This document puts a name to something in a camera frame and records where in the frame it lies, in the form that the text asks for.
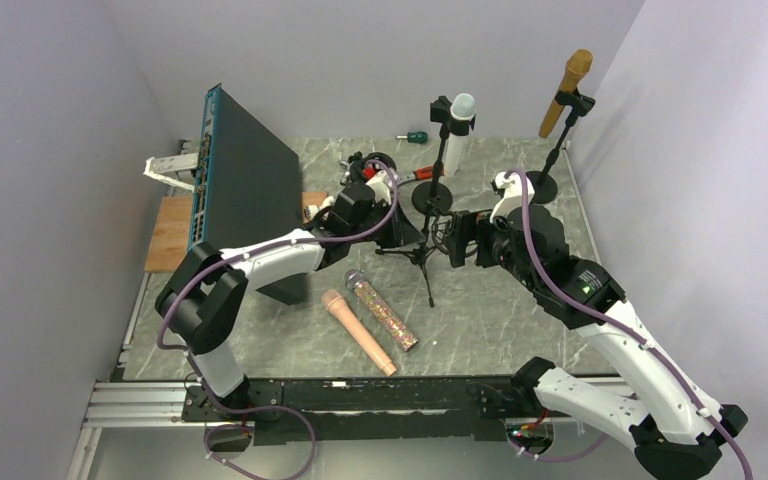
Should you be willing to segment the black tripod shock-mount stand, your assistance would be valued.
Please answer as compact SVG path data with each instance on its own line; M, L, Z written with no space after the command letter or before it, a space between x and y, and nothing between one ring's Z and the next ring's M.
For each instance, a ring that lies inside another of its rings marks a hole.
M412 202L417 210L420 206L423 207L424 223L420 230L422 239L412 249L377 248L375 254L403 256L412 265L418 266L427 287L428 304L433 308L435 302L427 270L429 258L435 252L449 255L458 250L456 257L464 260L473 255L477 248L467 251L466 246L469 244L469 240L461 247L457 245L456 214L450 210L453 197L448 191L440 193L436 197L420 193L417 199L412 199Z

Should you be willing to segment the black clip round-base stand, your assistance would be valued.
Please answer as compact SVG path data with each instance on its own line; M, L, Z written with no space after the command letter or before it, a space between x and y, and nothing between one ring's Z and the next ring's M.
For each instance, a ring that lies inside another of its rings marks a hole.
M438 132L440 144L438 148L437 158L432 165L434 167L434 177L431 180L420 183L415 187L411 196L411 201L412 199L417 199L420 193L423 193L425 195L430 195L431 197L436 197L438 194L443 193L445 191L448 191L451 194L451 191L442 183L442 177L445 175L444 169L443 169L443 157L444 157L446 142L449 137L449 130L448 130L449 107L453 100L450 100L446 96L439 96L436 100L434 100L430 104L430 121L432 123L436 123L440 125L439 132ZM417 211L422 213L422 210L423 210L423 207L420 206L419 210Z

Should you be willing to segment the glitter microphone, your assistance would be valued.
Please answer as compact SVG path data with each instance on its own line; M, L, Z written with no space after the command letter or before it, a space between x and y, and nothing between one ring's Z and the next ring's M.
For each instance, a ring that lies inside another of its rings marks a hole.
M345 274L345 284L385 328L402 351L408 352L418 344L419 339L416 335L407 327L400 316L389 306L360 270L348 270Z

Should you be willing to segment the pink microphone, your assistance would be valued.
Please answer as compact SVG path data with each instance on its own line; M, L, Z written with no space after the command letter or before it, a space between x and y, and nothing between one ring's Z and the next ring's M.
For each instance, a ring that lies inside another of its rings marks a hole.
M385 353L371 333L348 306L345 298L336 290L327 290L321 297L326 311L352 336L373 363L388 377L396 373L393 360Z

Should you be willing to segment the white microphone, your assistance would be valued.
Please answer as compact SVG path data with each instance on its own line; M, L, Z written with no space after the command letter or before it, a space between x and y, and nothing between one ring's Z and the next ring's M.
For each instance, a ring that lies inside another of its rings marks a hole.
M446 176L454 176L460 169L465 156L466 140L474 128L476 114L475 98L469 93L460 93L449 107L448 130L443 169Z

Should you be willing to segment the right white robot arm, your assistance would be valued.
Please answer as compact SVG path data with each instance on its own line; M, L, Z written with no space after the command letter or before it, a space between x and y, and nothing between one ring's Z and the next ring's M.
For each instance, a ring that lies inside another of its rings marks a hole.
M521 208L504 218L454 213L444 236L451 265L464 265L475 244L476 265L506 270L547 314L598 350L633 394L610 393L534 357L511 377L511 404L524 415L545 408L597 428L656 479L708 475L722 446L746 426L746 413L707 395L673 363L609 272L571 254L560 220L542 206L528 211L527 224Z

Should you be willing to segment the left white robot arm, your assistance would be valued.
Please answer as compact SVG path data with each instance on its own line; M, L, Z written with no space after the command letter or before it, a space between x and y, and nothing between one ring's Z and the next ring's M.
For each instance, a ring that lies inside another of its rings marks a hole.
M208 407L224 420L239 417L250 406L250 381L228 338L245 294L326 269L355 244L381 244L398 209L397 187L352 184L321 218L281 237L225 250L208 242L194 246L155 301L163 319L158 347L170 349L165 334L176 334L178 350L206 383Z

